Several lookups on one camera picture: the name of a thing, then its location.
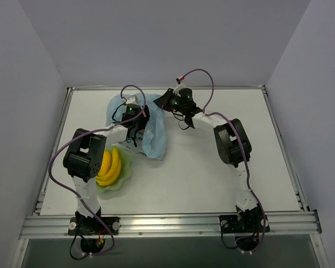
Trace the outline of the yellow fake banana bunch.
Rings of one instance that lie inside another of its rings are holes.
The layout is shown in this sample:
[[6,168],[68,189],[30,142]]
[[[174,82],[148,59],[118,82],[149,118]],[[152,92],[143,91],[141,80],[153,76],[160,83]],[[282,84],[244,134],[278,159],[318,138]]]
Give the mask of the yellow fake banana bunch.
[[121,171],[121,158],[119,156],[119,152],[114,147],[112,151],[112,164],[109,172],[103,176],[96,176],[96,182],[97,179],[99,180],[100,185],[109,185],[112,184],[116,179],[117,176],[120,174]]

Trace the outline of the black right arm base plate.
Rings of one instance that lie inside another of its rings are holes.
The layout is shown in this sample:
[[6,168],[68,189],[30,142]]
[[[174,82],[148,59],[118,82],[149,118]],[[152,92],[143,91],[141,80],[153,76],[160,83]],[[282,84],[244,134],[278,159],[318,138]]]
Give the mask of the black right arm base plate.
[[263,231],[263,217],[255,214],[223,214],[219,216],[219,223],[223,233],[261,233]]

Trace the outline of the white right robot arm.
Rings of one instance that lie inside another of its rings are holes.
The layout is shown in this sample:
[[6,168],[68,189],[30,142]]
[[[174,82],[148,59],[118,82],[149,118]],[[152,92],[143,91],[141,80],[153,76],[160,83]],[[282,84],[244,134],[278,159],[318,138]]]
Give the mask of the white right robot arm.
[[194,102],[189,88],[168,89],[154,103],[164,111],[180,113],[188,127],[213,133],[220,159],[236,169],[237,215],[232,221],[222,223],[222,227],[238,233],[265,233],[268,230],[267,217],[250,184],[248,162],[252,146],[241,121],[236,118],[229,120],[218,112],[205,113]]

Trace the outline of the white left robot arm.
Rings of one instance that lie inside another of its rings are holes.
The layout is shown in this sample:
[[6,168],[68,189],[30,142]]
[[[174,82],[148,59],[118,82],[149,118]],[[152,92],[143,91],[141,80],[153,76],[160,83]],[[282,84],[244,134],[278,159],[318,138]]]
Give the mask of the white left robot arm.
[[77,201],[76,216],[82,219],[81,227],[88,234],[97,233],[102,226],[101,207],[97,199],[96,177],[102,177],[106,168],[106,144],[123,142],[135,133],[144,130],[150,119],[146,105],[136,102],[124,103],[122,120],[106,128],[88,131],[78,128],[67,144],[63,167],[71,176]]

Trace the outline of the yellow fake mango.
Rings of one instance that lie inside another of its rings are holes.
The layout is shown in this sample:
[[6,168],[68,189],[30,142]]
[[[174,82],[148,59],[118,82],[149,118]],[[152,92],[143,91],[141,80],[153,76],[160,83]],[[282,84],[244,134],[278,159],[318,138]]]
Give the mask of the yellow fake mango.
[[107,174],[111,168],[111,164],[112,164],[112,155],[109,151],[105,150],[103,154],[100,170],[97,176],[103,176]]

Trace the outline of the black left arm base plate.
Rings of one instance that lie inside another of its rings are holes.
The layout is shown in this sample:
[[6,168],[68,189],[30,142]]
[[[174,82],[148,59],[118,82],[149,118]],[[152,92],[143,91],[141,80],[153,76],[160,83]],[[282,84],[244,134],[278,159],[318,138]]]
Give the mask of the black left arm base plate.
[[[121,227],[119,217],[102,216],[101,220],[109,228],[113,235],[118,235],[118,231]],[[78,231],[79,235],[83,236],[109,234],[105,227],[95,218],[81,216],[75,216],[70,219],[67,234],[69,236],[73,236],[76,231]]]

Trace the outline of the light blue plastic bag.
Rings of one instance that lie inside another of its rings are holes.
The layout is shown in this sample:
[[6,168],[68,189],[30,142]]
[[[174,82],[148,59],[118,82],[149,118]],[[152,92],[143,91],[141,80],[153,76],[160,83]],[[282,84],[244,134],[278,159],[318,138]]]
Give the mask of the light blue plastic bag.
[[[142,132],[137,133],[135,138],[131,137],[122,144],[137,154],[162,160],[167,145],[167,131],[164,125],[165,112],[154,103],[154,100],[160,97],[159,94],[146,93],[145,96],[150,119]],[[125,110],[126,107],[122,105],[120,95],[115,95],[107,105],[106,125],[112,124],[115,120],[120,121]]]

